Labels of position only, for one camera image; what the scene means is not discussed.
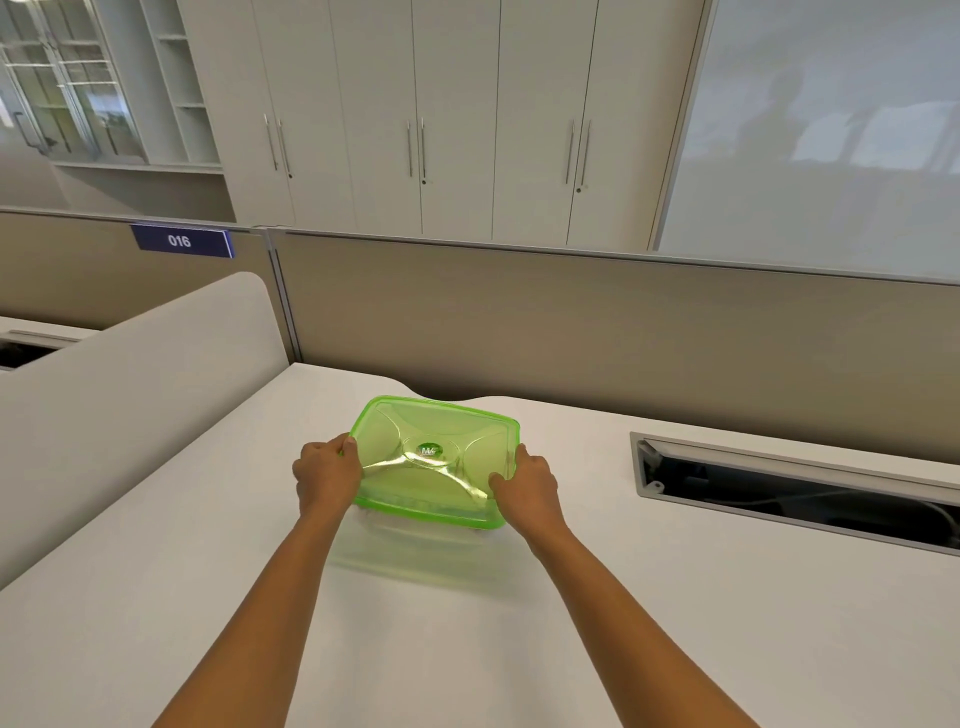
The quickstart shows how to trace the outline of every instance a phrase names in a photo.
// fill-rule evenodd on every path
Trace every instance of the hand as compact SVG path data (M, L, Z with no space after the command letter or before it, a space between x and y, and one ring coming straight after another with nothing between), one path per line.
M356 440L344 433L328 443L307 443L294 462L294 476L301 516L326 513L342 518L363 476Z
M500 513L534 551L556 536L569 533L557 495L557 478L539 455L525 445L516 448L516 471L510 480L491 473L490 487Z

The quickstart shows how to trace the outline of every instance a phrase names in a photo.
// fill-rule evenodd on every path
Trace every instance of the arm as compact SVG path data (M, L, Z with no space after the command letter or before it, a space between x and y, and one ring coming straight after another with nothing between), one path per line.
M356 442L304 445L294 475L300 519L154 728L286 721L326 554L360 486Z
M567 527L542 457L491 475L500 512L546 568L626 728L756 728Z

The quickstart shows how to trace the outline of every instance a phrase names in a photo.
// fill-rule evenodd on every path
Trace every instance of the white curved divider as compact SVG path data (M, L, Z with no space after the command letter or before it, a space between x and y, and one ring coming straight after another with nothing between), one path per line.
M0 379L0 589L286 369L237 273Z

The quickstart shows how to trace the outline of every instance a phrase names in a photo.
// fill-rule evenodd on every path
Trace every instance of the whiteboard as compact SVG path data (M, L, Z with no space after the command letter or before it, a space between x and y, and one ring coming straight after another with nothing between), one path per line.
M960 2L714 0L658 250L960 279Z

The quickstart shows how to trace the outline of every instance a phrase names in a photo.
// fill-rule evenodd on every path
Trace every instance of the person's left hand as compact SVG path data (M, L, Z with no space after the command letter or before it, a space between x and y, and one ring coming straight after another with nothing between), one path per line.
M342 518L363 476L356 440L344 433L328 443L307 443L294 462L294 476L302 517L326 513Z

